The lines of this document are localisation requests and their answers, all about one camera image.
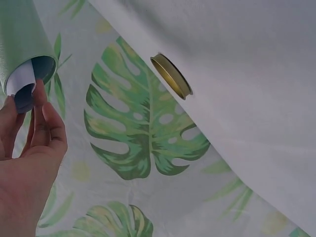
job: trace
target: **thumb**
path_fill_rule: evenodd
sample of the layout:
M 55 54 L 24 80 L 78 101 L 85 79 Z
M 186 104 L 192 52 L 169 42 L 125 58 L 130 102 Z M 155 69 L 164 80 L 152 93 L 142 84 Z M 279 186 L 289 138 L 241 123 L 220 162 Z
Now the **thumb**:
M 6 136 L 14 127 L 17 118 L 14 98 L 8 96 L 0 110 L 0 137 Z

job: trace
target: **green fabric roll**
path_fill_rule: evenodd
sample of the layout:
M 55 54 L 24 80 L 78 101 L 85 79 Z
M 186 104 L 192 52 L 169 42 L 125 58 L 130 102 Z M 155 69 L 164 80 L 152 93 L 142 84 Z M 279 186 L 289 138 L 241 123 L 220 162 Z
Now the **green fabric roll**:
M 47 83 L 54 76 L 58 60 L 33 0 L 0 0 L 0 82 L 5 94 L 11 73 L 29 59 L 36 79 Z

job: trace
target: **rolled fabric edge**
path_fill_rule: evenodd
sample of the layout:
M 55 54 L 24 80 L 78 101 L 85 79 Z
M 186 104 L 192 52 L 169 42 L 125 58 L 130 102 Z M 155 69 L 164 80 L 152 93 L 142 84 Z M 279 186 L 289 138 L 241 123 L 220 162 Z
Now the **rolled fabric edge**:
M 7 95 L 14 96 L 17 113 L 26 113 L 34 106 L 32 92 L 36 86 L 32 60 L 17 67 L 5 84 Z

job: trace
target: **white fabric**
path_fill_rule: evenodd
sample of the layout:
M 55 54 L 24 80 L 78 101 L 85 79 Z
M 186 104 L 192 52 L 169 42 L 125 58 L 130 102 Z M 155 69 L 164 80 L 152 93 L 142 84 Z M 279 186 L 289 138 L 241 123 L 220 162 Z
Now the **white fabric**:
M 194 92 L 181 105 L 215 149 L 316 236 L 316 1 L 90 2 L 147 63 L 176 64 Z

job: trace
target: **tropical leaf pattern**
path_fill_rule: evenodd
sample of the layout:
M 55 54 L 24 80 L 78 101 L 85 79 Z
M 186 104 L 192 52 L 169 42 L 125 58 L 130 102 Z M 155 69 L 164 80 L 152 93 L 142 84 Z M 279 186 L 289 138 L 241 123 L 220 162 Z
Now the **tropical leaf pattern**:
M 227 165 L 227 163 L 223 159 L 221 159 L 217 162 L 214 162 L 210 166 L 204 168 L 202 172 L 207 174 L 221 174 L 225 172 L 232 172 L 232 170 Z M 246 208 L 248 202 L 250 201 L 253 195 L 253 191 L 250 188 L 248 188 L 238 177 L 236 177 L 231 182 L 226 184 L 222 189 L 214 193 L 206 201 L 222 198 L 226 195 L 230 195 L 234 191 L 240 193 L 234 199 L 234 201 L 227 207 L 227 209 L 222 213 L 221 217 L 224 217 L 226 214 L 228 214 L 234 209 L 236 211 L 234 220 L 237 220 L 238 217 L 242 214 L 243 210 Z
M 290 235 L 290 237 L 310 237 L 305 231 L 303 231 L 301 228 L 296 228 L 293 230 Z
M 75 221 L 72 230 L 59 231 L 41 237 L 152 237 L 154 227 L 151 221 L 136 206 L 128 208 L 111 201 L 107 207 L 94 206 L 87 214 Z
M 38 228 L 46 228 L 55 225 L 57 222 L 62 220 L 62 218 L 65 216 L 67 211 L 69 210 L 72 201 L 74 198 L 74 192 L 71 192 L 63 201 L 63 203 L 58 207 L 55 208 L 56 210 L 53 210 L 56 206 L 56 200 L 57 200 L 57 190 L 56 185 L 53 184 L 49 197 L 47 199 L 44 211 L 39 219 Z
M 71 13 L 71 19 L 73 19 L 80 12 L 85 2 L 86 0 L 69 0 L 65 7 L 58 13 L 58 15 L 61 15 L 67 12 L 70 8 L 73 8 Z
M 131 180 L 149 175 L 151 156 L 161 174 L 176 175 L 189 165 L 174 165 L 173 159 L 193 161 L 205 154 L 210 145 L 208 140 L 201 133 L 191 140 L 183 138 L 183 133 L 196 125 L 186 113 L 176 113 L 175 99 L 168 91 L 159 89 L 159 80 L 122 37 L 104 50 L 102 61 L 110 71 L 95 64 L 94 84 L 88 89 L 86 101 L 107 120 L 85 110 L 85 126 L 95 138 L 122 142 L 129 147 L 127 153 L 116 154 L 91 143 L 104 163 L 122 179 Z M 132 72 L 128 61 L 137 67 L 138 73 Z M 128 110 L 123 112 L 113 107 L 102 95 L 104 92 L 122 101 Z M 113 126 L 109 119 L 119 121 L 125 129 Z

